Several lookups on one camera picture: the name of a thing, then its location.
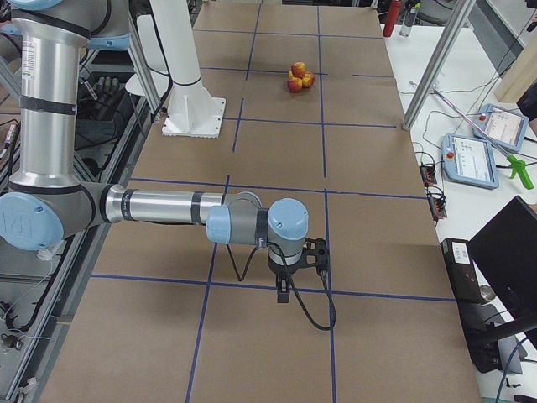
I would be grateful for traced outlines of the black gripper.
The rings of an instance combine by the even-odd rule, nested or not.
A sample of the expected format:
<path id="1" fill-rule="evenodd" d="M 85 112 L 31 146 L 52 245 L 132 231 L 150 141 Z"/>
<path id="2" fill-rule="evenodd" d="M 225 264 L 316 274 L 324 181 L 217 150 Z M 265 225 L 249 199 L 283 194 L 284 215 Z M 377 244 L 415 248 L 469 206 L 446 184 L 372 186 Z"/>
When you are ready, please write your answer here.
<path id="1" fill-rule="evenodd" d="M 318 275 L 330 270 L 330 252 L 323 238 L 305 238 L 301 251 L 295 248 L 286 253 L 274 242 L 268 243 L 268 266 L 276 275 L 277 302 L 288 303 L 290 296 L 289 275 L 298 270 L 315 268 Z"/>

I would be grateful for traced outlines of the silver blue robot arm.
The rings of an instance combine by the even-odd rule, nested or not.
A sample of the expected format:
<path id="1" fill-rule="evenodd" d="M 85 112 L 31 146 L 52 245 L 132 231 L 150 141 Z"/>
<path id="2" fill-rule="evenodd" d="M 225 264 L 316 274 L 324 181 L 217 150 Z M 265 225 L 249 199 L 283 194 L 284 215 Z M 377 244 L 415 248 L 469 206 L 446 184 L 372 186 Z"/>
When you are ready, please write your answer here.
<path id="1" fill-rule="evenodd" d="M 80 52 L 133 45 L 126 1 L 14 1 L 22 37 L 20 161 L 1 198 L 1 235 L 37 251 L 103 223 L 198 225 L 212 243 L 268 250 L 279 302 L 297 294 L 297 270 L 327 280 L 325 240 L 308 237 L 309 213 L 293 198 L 263 207 L 252 192 L 142 191 L 78 180 L 73 171 Z"/>

